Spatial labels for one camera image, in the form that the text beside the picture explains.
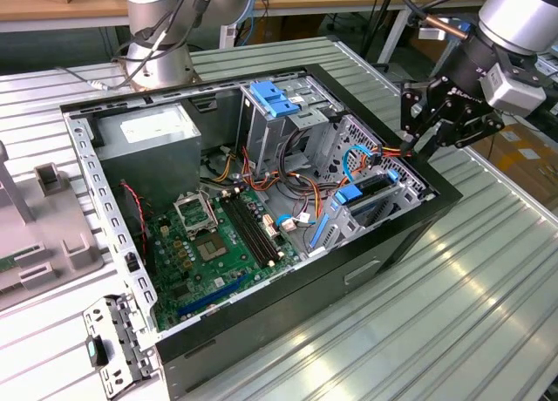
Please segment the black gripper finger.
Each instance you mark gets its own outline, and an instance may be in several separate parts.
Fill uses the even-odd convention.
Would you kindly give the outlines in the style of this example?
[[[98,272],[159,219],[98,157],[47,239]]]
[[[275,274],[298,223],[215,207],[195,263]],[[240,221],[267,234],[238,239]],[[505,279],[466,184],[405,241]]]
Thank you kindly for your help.
[[[505,123],[497,112],[477,115],[470,106],[462,110],[443,106],[422,123],[416,134],[424,134],[434,126],[439,126],[436,133],[418,153],[435,153],[439,148],[449,146],[463,148],[498,133]]]
[[[432,126],[432,115],[437,106],[432,107],[430,101],[440,84],[440,79],[430,79],[405,81],[400,86],[400,128],[405,134],[400,146],[402,153],[409,153]]]

